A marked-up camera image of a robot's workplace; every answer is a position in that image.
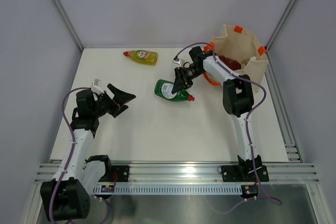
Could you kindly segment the red dish soap bottle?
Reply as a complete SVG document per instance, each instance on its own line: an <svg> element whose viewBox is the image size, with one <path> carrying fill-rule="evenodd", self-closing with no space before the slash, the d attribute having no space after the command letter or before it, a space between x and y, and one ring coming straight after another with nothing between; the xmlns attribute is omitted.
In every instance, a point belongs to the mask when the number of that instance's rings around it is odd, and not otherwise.
<svg viewBox="0 0 336 224"><path fill-rule="evenodd" d="M232 71L240 70L242 68L241 64L235 59L223 55L219 55L218 57Z"/></svg>

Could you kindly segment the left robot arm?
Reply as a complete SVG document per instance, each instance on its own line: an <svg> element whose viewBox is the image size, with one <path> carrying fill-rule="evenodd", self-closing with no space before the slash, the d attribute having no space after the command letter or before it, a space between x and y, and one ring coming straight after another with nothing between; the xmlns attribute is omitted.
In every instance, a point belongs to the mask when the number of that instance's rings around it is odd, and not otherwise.
<svg viewBox="0 0 336 224"><path fill-rule="evenodd" d="M98 182L112 183L115 189L117 182L128 180L124 169L113 166L108 155L87 156L99 119L106 114L116 118L128 108L128 102L136 98L112 84L107 87L113 97L100 88L98 79L89 88L71 90L76 94L76 107L70 120L62 116L70 132L68 147L53 178L43 182L40 188L46 217L51 223L85 219Z"/></svg>

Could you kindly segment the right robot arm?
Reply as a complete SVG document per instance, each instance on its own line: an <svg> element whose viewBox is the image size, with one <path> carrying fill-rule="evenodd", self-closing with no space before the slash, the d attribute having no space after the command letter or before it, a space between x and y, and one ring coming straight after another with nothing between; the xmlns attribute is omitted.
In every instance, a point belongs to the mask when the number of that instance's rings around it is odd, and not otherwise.
<svg viewBox="0 0 336 224"><path fill-rule="evenodd" d="M262 101L266 98L265 88L251 81L248 75L238 75L225 66L219 56L215 54L214 46L207 52L202 50L199 43L194 43L189 47L191 48L189 55L192 63L188 67L181 65L174 69L175 81L172 93L189 89L193 85L193 79L206 72L222 83L223 107L232 117L240 148L238 164L235 169L243 181L259 182L258 172L262 170L263 164L251 129L251 114L261 104L254 105L252 85L263 90Z"/></svg>

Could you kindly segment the green dish soap bottle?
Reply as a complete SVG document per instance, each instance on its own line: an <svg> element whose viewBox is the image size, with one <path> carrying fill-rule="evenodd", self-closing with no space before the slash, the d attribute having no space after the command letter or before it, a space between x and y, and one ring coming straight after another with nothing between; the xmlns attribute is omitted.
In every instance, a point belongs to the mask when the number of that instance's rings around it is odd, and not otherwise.
<svg viewBox="0 0 336 224"><path fill-rule="evenodd" d="M170 81L159 79L154 88L154 94L158 97L171 102L193 102L195 98L185 89L172 93L174 84Z"/></svg>

